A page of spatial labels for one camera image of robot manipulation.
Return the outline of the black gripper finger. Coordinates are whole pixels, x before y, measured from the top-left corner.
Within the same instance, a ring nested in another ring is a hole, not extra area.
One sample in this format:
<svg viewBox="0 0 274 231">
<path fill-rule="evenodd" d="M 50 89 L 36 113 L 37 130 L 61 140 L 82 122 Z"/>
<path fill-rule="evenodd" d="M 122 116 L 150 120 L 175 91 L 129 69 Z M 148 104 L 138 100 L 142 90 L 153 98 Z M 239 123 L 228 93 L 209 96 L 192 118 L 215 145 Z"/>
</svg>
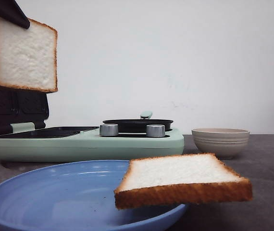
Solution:
<svg viewBox="0 0 274 231">
<path fill-rule="evenodd" d="M 15 0 L 0 0 L 0 17 L 24 29 L 30 27 L 28 18 Z"/>
</svg>

